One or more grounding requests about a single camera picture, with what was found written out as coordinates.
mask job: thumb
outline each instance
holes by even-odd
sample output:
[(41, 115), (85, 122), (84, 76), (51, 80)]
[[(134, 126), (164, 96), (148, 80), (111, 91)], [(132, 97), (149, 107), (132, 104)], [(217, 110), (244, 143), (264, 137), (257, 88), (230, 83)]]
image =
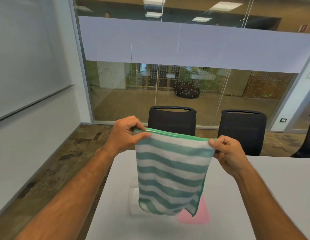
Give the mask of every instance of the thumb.
[(151, 137), (152, 133), (149, 133), (149, 132), (141, 132), (141, 133), (138, 133), (136, 135), (133, 135), (133, 142), (134, 144), (137, 144), (137, 142), (143, 140), (143, 139), (146, 139), (147, 137)]
[(215, 150), (219, 150), (219, 151), (221, 151), (223, 153), (227, 153), (227, 151), (228, 151), (228, 147), (229, 146), (228, 145), (224, 145), (223, 143), (220, 143), (217, 140), (209, 139), (208, 143)]

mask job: forearm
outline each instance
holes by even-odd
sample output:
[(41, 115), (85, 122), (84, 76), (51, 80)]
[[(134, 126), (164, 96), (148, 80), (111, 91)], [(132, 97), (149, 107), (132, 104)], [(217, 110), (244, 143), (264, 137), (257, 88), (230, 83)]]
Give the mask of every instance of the forearm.
[(16, 240), (75, 239), (114, 156), (104, 149), (97, 151), (74, 178), (29, 222)]
[(235, 178), (257, 240), (306, 239), (253, 167)]

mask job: pink cloth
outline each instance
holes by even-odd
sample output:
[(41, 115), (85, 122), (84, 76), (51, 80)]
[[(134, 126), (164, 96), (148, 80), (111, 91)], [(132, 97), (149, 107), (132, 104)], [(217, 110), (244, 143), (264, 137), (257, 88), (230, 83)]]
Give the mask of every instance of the pink cloth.
[(199, 201), (197, 213), (194, 217), (187, 210), (182, 210), (178, 214), (178, 220), (186, 224), (207, 224), (210, 221), (209, 209), (207, 208), (204, 196), (202, 195)]

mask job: ceiling light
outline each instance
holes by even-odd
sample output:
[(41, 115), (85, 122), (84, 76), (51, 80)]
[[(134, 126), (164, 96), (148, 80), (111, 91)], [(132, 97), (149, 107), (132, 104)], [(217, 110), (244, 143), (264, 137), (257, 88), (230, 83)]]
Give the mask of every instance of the ceiling light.
[(166, 0), (143, 0), (146, 5), (157, 5), (161, 6)]
[(160, 18), (162, 16), (161, 12), (147, 12), (145, 14), (147, 18)]
[(83, 12), (93, 12), (91, 9), (85, 6), (76, 6), (76, 9), (81, 10)]
[(209, 10), (229, 12), (241, 5), (243, 5), (243, 3), (220, 1), (219, 3), (211, 7)]
[(205, 22), (207, 22), (209, 20), (211, 20), (211, 18), (209, 18), (209, 17), (196, 17), (192, 21), (193, 22), (203, 22), (203, 23), (205, 23)]

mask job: striped towel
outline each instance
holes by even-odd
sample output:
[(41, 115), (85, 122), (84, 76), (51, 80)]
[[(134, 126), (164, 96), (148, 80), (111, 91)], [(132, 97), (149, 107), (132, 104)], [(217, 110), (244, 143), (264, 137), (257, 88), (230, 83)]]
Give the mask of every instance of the striped towel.
[(197, 213), (214, 149), (209, 139), (147, 128), (135, 146), (139, 206), (157, 215)]

